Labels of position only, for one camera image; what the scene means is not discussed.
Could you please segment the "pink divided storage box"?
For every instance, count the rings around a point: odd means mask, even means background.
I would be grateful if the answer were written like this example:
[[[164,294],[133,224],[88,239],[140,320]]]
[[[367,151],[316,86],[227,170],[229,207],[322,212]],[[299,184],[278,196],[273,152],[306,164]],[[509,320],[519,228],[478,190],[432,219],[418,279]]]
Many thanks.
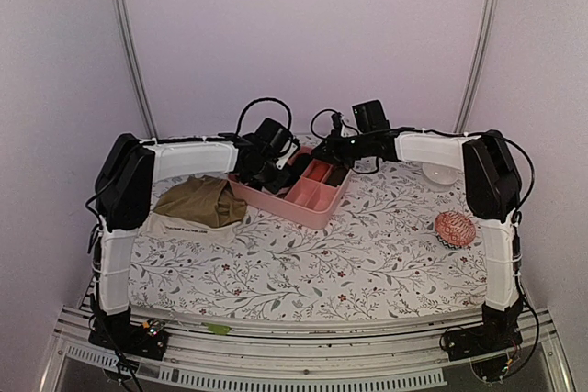
[[[326,185],[324,180],[337,166],[329,164],[331,169],[321,182],[306,177],[315,162],[322,161],[312,159],[299,180],[292,187],[283,189],[277,195],[243,185],[234,174],[228,176],[228,181],[234,195],[243,199],[248,206],[264,210],[313,230],[321,230],[327,226],[335,210],[339,207],[349,184],[350,170],[348,170],[346,179],[339,186],[333,187]]]

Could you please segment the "khaki underwear cream waistband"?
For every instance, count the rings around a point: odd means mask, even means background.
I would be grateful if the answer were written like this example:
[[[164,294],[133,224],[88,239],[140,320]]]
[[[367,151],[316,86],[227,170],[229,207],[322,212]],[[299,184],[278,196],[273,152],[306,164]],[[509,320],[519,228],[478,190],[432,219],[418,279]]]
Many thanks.
[[[229,182],[190,176],[164,192],[147,218],[143,234],[162,241],[229,242],[247,214]]]

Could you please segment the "black underwear white trim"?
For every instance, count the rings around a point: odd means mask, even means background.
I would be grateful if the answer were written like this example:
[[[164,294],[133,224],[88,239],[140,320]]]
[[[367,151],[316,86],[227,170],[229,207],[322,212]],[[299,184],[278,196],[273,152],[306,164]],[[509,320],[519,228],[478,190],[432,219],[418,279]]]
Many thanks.
[[[308,168],[312,161],[312,157],[309,154],[301,154],[297,156],[294,162],[291,164],[291,172],[295,175],[302,175]]]

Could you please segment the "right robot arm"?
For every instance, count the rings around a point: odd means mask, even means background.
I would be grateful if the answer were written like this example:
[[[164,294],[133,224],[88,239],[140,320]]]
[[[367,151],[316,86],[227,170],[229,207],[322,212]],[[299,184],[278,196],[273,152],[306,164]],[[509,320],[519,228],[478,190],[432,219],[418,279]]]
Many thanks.
[[[519,281],[521,207],[531,194],[511,150],[514,141],[500,131],[445,133],[436,129],[393,128],[382,104],[372,100],[352,108],[356,130],[343,133],[340,112],[333,128],[312,149],[313,158],[331,165],[354,167],[356,161],[421,162],[460,171],[464,175],[469,212],[478,220],[486,249],[487,288],[482,322],[475,343],[485,352],[507,341],[523,310]]]

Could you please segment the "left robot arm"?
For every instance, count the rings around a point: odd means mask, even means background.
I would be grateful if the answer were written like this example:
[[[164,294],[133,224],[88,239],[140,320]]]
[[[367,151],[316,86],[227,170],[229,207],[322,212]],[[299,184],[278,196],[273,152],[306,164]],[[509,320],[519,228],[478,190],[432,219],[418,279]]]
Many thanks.
[[[85,208],[95,217],[88,251],[93,257],[94,299],[102,336],[118,350],[137,340],[134,326],[120,315],[130,308],[128,283],[132,247],[153,209],[153,186],[197,174],[237,174],[276,192],[288,180],[285,168],[300,150],[292,123],[266,118],[252,133],[240,128],[214,136],[142,140],[117,137]]]

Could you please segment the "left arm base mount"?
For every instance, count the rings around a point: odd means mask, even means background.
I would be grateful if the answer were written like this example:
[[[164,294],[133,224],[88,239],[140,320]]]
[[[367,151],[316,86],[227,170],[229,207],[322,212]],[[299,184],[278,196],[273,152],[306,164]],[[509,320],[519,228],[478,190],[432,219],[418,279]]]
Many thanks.
[[[88,341],[95,346],[118,351],[124,355],[135,355],[162,361],[169,340],[160,319],[147,319],[142,324],[130,322],[130,309],[108,316],[98,310],[91,317]]]

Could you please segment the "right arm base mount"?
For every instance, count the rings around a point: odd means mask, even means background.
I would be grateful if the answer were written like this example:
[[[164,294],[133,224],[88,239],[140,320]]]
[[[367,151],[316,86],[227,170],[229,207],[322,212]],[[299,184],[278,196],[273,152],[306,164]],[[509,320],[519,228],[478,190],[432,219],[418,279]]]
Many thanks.
[[[498,310],[483,304],[481,325],[447,329],[439,339],[439,347],[450,361],[458,361],[514,349],[518,351],[523,339],[518,329],[518,317],[522,309],[518,304]],[[500,356],[474,362],[475,376],[486,383],[504,380],[514,364],[514,356]]]

